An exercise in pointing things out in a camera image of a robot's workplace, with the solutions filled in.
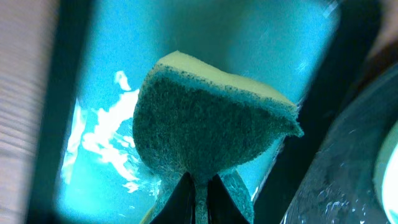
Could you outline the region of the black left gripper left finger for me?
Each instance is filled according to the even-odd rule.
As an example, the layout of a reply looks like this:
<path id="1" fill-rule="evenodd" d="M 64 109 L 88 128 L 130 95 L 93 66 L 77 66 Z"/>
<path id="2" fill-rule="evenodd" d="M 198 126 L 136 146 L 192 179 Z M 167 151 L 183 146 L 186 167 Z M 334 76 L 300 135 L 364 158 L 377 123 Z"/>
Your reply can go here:
<path id="1" fill-rule="evenodd" d="M 150 224 L 195 224 L 195 184 L 184 173 L 161 212 Z"/>

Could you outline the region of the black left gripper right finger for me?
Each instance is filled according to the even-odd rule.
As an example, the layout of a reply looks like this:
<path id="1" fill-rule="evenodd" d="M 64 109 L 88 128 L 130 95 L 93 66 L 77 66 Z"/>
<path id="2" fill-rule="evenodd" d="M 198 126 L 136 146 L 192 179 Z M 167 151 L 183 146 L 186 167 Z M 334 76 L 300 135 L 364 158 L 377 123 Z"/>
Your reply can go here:
<path id="1" fill-rule="evenodd" d="M 207 192 L 208 220 L 211 224 L 249 224 L 218 174 L 208 182 Z"/>

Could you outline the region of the green yellow sponge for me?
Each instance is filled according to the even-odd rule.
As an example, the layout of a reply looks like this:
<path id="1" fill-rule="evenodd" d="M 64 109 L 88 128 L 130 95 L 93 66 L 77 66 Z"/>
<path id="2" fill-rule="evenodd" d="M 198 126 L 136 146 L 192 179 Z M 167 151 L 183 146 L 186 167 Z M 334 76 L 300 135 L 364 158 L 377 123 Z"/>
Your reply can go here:
<path id="1" fill-rule="evenodd" d="M 179 51 L 160 58 L 144 79 L 132 122 L 136 150 L 161 180 L 146 220 L 161 213 L 178 181 L 189 173 L 198 223 L 209 221 L 207 183 L 215 175 L 252 223 L 254 205 L 236 168 L 278 139 L 302 136 L 297 117 L 296 105 L 269 85 Z"/>

